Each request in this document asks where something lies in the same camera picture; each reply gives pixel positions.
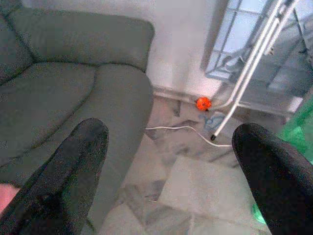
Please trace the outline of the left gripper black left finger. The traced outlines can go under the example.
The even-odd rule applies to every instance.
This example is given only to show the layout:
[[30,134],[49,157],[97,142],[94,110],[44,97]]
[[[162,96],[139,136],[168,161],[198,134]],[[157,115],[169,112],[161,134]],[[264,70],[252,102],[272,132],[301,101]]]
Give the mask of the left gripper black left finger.
[[109,129],[80,122],[4,208],[3,235],[78,235],[86,224],[106,159]]

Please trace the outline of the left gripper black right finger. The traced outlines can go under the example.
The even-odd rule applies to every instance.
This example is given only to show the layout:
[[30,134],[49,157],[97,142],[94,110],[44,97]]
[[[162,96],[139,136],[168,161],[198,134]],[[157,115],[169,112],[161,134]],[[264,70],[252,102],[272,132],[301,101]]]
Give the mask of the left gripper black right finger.
[[313,166],[288,142],[256,123],[238,126],[232,147],[273,235],[313,233]]

